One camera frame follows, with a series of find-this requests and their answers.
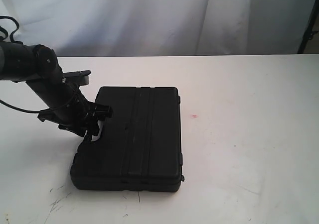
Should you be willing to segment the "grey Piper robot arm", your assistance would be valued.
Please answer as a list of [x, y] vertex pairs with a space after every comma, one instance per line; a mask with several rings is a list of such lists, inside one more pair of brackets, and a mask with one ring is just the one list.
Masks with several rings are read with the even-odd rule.
[[0, 78], [25, 82], [48, 106], [33, 111], [41, 122], [58, 124], [86, 140], [100, 132], [98, 123], [111, 117], [110, 106], [88, 101], [80, 86], [89, 84], [89, 70], [64, 73], [54, 50], [44, 46], [26, 46], [12, 42], [0, 44]]

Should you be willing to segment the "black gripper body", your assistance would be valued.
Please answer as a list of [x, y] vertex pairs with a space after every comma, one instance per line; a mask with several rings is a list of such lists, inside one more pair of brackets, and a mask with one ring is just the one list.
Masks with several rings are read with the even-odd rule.
[[90, 104], [80, 86], [65, 82], [65, 78], [54, 84], [49, 79], [27, 81], [27, 85], [48, 106], [48, 110], [41, 110], [38, 119], [41, 122], [50, 121], [58, 124], [58, 128], [84, 137], [89, 120], [87, 114]]

